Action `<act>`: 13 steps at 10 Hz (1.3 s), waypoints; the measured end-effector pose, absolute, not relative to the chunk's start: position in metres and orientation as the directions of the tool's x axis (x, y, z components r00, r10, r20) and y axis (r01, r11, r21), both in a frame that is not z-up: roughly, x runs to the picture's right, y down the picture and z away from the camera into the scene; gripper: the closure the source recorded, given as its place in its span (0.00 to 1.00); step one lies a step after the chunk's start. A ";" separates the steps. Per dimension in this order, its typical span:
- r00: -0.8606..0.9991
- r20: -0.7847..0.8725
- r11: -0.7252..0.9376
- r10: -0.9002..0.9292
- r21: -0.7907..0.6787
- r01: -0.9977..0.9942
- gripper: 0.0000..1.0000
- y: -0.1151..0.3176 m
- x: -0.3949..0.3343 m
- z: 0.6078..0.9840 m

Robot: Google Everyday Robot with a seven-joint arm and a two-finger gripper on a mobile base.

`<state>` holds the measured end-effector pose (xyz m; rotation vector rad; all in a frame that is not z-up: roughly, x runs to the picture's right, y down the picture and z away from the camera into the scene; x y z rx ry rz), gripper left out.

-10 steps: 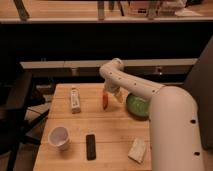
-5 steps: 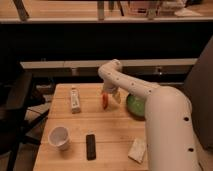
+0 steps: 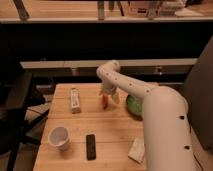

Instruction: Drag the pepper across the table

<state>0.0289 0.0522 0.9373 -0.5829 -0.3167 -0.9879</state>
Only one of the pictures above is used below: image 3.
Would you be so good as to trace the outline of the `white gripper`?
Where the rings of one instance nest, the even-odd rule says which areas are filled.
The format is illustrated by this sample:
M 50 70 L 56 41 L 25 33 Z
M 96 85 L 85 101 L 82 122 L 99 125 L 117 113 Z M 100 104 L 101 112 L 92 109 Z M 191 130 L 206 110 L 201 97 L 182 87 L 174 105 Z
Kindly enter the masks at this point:
M 111 95 L 112 100 L 116 103 L 119 104 L 120 102 L 120 98 L 119 98 L 119 93 L 116 92 L 116 87 L 111 84 L 108 83 L 106 81 L 103 81 L 101 83 L 101 90 L 100 90 L 101 94 L 108 94 Z

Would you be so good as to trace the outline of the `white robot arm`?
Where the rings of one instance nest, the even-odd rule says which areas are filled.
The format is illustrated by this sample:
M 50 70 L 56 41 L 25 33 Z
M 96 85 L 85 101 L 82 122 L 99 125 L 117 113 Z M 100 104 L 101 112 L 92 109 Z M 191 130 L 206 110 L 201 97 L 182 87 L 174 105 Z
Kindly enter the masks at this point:
M 116 60 L 99 66 L 96 74 L 102 80 L 102 93 L 114 95 L 120 88 L 142 101 L 148 171 L 196 171 L 188 103 L 178 91 L 125 76 Z

